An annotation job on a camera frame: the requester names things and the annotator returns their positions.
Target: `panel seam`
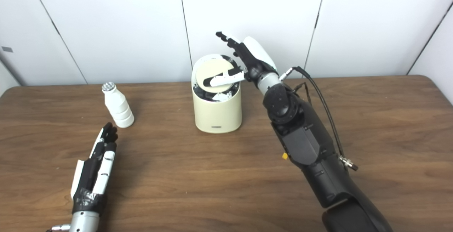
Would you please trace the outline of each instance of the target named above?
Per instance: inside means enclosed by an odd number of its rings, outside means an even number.
[[[312,42],[313,42],[314,32],[315,32],[316,27],[317,27],[317,21],[319,20],[319,13],[320,13],[320,11],[321,11],[321,6],[322,6],[322,0],[319,2],[319,8],[318,8],[318,10],[317,10],[317,15],[316,15],[316,22],[315,22],[315,25],[314,25],[314,27],[313,27],[312,36],[311,36],[311,39],[310,39],[309,51],[307,52],[307,57],[305,58],[304,70],[306,69],[306,67],[307,67],[307,62],[309,61],[311,45],[312,45]]]
[[[64,46],[66,47],[66,50],[69,52],[69,55],[71,56],[72,60],[74,61],[74,64],[76,65],[77,69],[79,70],[79,72],[80,72],[82,78],[84,79],[85,83],[88,84],[88,82],[87,82],[87,80],[86,80],[84,74],[82,73],[82,71],[81,71],[79,65],[77,64],[76,60],[74,59],[73,54],[72,54],[71,51],[69,50],[68,45],[67,45],[66,42],[64,41],[63,36],[61,36],[60,31],[58,31],[57,26],[55,25],[55,22],[53,21],[52,17],[50,16],[49,12],[47,11],[46,6],[44,6],[44,3],[42,2],[42,0],[39,0],[39,2],[41,3],[42,7],[43,7],[44,10],[46,11],[46,14],[47,14],[47,16],[48,16],[49,19],[50,19],[50,22],[51,22],[52,25],[55,27],[55,30],[57,31],[58,35],[60,36],[61,41],[63,42]]]
[[[434,36],[434,34],[437,32],[437,29],[439,28],[440,24],[443,22],[443,19],[445,19],[445,16],[448,14],[448,12],[450,11],[450,9],[452,8],[453,6],[453,1],[452,3],[450,4],[450,6],[448,7],[447,11],[445,12],[445,14],[443,15],[442,19],[440,19],[440,22],[439,24],[437,24],[436,28],[434,29],[434,31],[432,32],[431,36],[428,38],[428,40],[426,41],[425,45],[423,46],[422,50],[420,51],[420,53],[418,54],[417,58],[415,59],[415,61],[412,63],[412,66],[409,68],[409,70],[407,71],[406,75],[409,75],[409,73],[411,72],[412,68],[414,67],[414,65],[417,63],[417,61],[419,60],[420,56],[422,55],[423,51],[425,50],[426,46],[428,46],[430,40],[432,39],[432,37]]]
[[[189,33],[187,31],[186,12],[184,11],[184,2],[183,2],[183,0],[181,0],[181,6],[183,8],[184,27],[186,28],[186,38],[187,38],[187,47],[189,49],[190,67],[191,67],[191,69],[194,69],[194,66],[192,65],[192,54],[191,54],[191,51],[190,51]]]

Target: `container lid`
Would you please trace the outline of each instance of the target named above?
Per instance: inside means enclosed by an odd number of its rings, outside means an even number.
[[[231,88],[232,84],[221,85],[217,87],[206,87],[203,81],[209,77],[213,77],[217,74],[221,74],[233,68],[233,65],[223,58],[213,58],[208,61],[204,61],[195,72],[197,85],[204,91],[210,93],[220,93],[227,91]]]

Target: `white bottle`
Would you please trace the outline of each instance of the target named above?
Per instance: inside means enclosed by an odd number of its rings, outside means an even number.
[[[127,103],[126,97],[117,88],[115,83],[106,82],[102,85],[105,94],[105,105],[120,128],[126,128],[134,123],[134,115]]]

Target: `silver bottle cap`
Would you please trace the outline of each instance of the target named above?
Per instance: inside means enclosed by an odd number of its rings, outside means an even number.
[[[109,82],[106,82],[102,85],[102,90],[103,91],[110,91],[110,90],[113,90],[114,88],[116,87],[115,83],[109,81]]]

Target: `robotic arm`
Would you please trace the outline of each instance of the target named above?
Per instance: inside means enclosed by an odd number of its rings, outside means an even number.
[[[282,82],[296,70],[317,89],[310,75],[293,67],[279,78],[274,62],[256,40],[246,37],[240,43],[222,32],[216,35],[235,50],[233,55],[241,58],[246,71],[231,69],[206,79],[204,85],[218,86],[242,78],[253,82],[262,92],[263,105],[285,153],[304,173],[321,206],[327,208],[322,215],[327,231],[392,232],[386,219],[349,176],[348,168],[358,167],[342,153],[336,153],[332,138],[312,106]]]
[[[110,122],[99,132],[90,157],[79,160],[74,174],[71,197],[73,198],[73,220],[71,224],[53,226],[47,232],[95,232],[99,218],[107,203],[105,189],[115,159],[118,135]]]

